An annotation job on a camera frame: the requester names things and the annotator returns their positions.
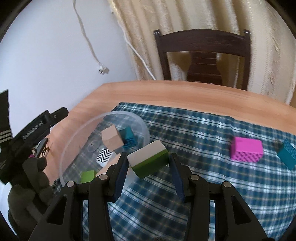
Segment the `green cube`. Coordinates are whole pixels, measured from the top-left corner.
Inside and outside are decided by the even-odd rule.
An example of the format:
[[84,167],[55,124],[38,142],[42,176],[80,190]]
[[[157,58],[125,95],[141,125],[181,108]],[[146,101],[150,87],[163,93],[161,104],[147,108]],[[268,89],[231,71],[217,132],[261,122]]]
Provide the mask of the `green cube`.
[[83,172],[81,175],[81,183],[91,182],[96,177],[96,172],[94,170]]
[[157,140],[128,155],[128,162],[139,178],[145,178],[166,166],[168,150]]

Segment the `white and green block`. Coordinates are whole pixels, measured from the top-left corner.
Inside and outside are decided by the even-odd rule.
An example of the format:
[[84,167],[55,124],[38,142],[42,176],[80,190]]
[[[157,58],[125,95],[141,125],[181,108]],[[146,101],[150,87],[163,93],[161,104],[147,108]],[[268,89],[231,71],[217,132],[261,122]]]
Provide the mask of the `white and green block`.
[[157,140],[129,154],[127,159],[137,176],[145,178],[168,164],[169,153]]

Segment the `clear plastic bowl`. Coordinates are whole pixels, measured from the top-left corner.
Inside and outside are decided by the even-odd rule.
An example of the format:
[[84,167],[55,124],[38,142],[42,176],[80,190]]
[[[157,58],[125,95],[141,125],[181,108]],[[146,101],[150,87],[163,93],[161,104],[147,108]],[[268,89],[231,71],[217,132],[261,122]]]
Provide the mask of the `clear plastic bowl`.
[[[137,146],[128,150],[120,147],[115,152],[133,152],[150,143],[149,130],[145,122],[136,114],[127,111],[112,111],[92,118],[80,126],[67,142],[59,163],[59,177],[64,186],[68,181],[80,183],[82,172],[98,171],[96,162],[99,152],[106,148],[102,141],[101,131],[115,125],[118,130],[128,126],[132,129]],[[131,167],[128,170],[124,188],[137,178]]]

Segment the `white cable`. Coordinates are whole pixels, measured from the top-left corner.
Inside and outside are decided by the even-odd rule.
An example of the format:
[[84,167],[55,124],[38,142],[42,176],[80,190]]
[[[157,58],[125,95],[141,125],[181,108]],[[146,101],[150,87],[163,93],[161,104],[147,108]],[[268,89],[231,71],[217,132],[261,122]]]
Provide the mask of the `white cable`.
[[146,70],[148,71],[148,73],[150,74],[150,76],[152,77],[153,80],[156,80],[156,78],[154,77],[154,75],[151,73],[151,71],[149,70],[148,66],[146,65],[145,61],[143,60],[143,58],[139,55],[139,53],[135,50],[135,48],[131,45],[131,43],[128,41],[127,37],[126,37],[126,33],[123,29],[123,27],[120,25],[120,23],[118,22],[119,27],[121,28],[123,35],[124,35],[124,40],[126,41],[126,43],[130,46],[130,48],[134,51],[134,53],[139,57],[139,59],[142,61],[143,65],[145,66]]
[[89,49],[91,51],[92,56],[94,57],[95,61],[99,65],[99,68],[100,68],[99,73],[100,74],[104,74],[105,73],[105,70],[106,70],[106,67],[98,60],[98,58],[97,58],[97,56],[96,56],[96,54],[94,52],[94,48],[92,47],[92,44],[91,44],[89,38],[86,35],[85,29],[84,29],[84,26],[83,26],[83,22],[82,22],[81,17],[78,14],[77,9],[76,9],[76,0],[73,0],[73,8],[74,8],[75,13],[76,13],[76,16],[78,18],[78,22],[79,22],[79,25],[80,25],[81,33],[84,36],[84,38],[85,38],[85,40],[86,40],[86,42],[87,42],[87,44],[89,46]]

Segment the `power plug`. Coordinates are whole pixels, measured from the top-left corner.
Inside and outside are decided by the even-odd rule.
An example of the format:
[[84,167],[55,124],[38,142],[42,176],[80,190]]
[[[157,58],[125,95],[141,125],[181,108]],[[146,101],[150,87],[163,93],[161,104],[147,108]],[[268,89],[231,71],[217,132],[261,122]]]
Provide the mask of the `power plug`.
[[100,74],[108,74],[108,72],[109,72],[109,69],[105,65],[103,65],[103,64],[99,65],[99,73]]

